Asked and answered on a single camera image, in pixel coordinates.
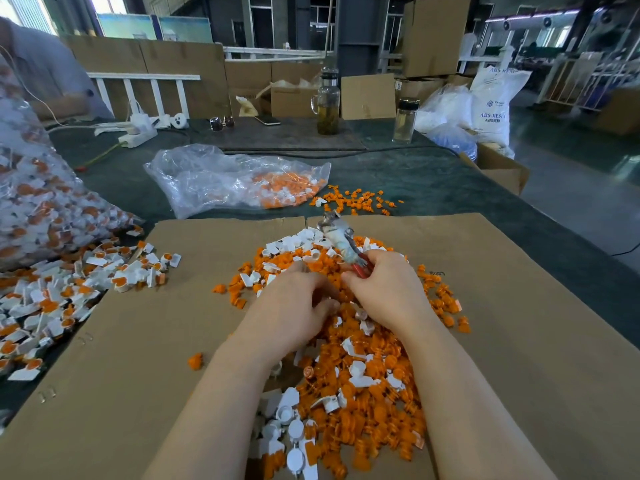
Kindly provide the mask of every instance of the concrete floor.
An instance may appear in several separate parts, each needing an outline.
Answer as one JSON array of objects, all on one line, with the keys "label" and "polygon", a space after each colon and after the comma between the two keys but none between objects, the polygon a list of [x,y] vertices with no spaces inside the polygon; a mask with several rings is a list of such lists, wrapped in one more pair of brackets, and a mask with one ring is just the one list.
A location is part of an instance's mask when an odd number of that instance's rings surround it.
[{"label": "concrete floor", "polygon": [[[511,107],[511,147],[531,169],[524,201],[608,254],[640,242],[640,139],[620,138]],[[640,248],[617,257],[640,274]]]}]

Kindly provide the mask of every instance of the glass bottle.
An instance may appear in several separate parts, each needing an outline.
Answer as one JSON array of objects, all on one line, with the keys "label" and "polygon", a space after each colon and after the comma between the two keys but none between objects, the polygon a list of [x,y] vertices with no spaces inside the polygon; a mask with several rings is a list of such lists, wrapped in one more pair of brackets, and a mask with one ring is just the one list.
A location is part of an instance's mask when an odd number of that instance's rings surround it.
[{"label": "glass bottle", "polygon": [[415,112],[418,111],[420,100],[401,98],[396,112],[396,127],[394,128],[394,143],[409,144],[413,136]]},{"label": "glass bottle", "polygon": [[322,86],[318,95],[311,98],[311,110],[318,115],[318,134],[338,134],[340,121],[340,89],[338,88],[338,69],[322,69]]}]

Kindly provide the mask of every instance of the gray shirt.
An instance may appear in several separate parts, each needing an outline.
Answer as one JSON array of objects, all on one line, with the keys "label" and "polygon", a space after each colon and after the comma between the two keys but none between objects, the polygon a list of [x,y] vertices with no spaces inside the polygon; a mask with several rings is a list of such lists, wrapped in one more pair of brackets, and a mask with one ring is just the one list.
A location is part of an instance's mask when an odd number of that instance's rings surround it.
[{"label": "gray shirt", "polygon": [[[113,119],[92,80],[58,37],[9,23],[15,58],[12,66],[23,86],[45,102],[68,94],[84,93],[92,118]],[[27,101],[34,100],[27,91],[25,97]]]}]

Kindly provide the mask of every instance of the smartphone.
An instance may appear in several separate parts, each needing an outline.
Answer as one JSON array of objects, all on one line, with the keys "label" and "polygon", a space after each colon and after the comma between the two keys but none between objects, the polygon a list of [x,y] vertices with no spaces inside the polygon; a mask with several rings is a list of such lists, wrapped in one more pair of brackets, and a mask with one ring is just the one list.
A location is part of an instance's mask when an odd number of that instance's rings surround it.
[{"label": "smartphone", "polygon": [[254,116],[256,120],[260,121],[265,126],[276,126],[281,124],[279,120],[270,116],[268,114],[261,114],[259,116]]}]

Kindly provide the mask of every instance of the table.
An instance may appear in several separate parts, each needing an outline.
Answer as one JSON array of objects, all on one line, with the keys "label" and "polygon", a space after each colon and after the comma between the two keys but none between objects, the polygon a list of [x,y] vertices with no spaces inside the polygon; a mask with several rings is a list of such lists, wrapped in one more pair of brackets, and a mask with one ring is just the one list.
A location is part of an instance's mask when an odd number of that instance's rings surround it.
[{"label": "table", "polygon": [[[466,166],[451,152],[441,148],[418,148],[430,144],[416,134],[411,146],[388,151],[393,131],[392,120],[349,121],[345,131],[350,131],[366,148],[380,149],[345,158],[335,158],[344,150],[353,150],[358,144],[351,137],[342,139],[340,145],[317,143],[309,124],[300,121],[283,121],[281,133],[291,132],[290,138],[280,141],[269,135],[268,127],[237,122],[235,131],[238,142],[228,134],[222,135],[224,144],[241,147],[243,141],[258,149],[256,141],[262,138],[269,148],[292,150],[292,142],[299,141],[299,148],[316,148],[306,155],[316,156],[305,160],[321,164],[331,158],[330,183],[340,185],[341,190],[384,190],[392,201],[403,200],[394,214],[447,215],[478,212],[506,234],[538,265],[580,298],[622,336],[636,347],[640,346],[640,324],[637,317],[637,290],[640,276],[633,270],[609,257],[602,250],[565,229],[553,219],[538,212],[532,206]],[[150,161],[161,149],[192,143],[219,143],[219,134],[212,134],[208,123],[195,121],[195,130],[187,134],[160,132],[148,143],[135,148],[118,149],[105,159],[80,174],[86,186],[100,193],[105,199],[124,210],[146,220],[149,231],[156,222],[173,219],[172,210],[155,182],[144,172],[142,165]],[[52,135],[56,148],[71,167],[81,165],[110,147],[116,140],[114,134],[93,137],[89,130],[61,130]],[[302,205],[269,210],[210,210],[195,218],[219,217],[238,219],[274,219],[277,217],[317,216],[321,209]],[[55,360],[63,350],[58,347],[47,359]],[[16,410],[35,389],[37,384],[0,385],[0,410]]]}]

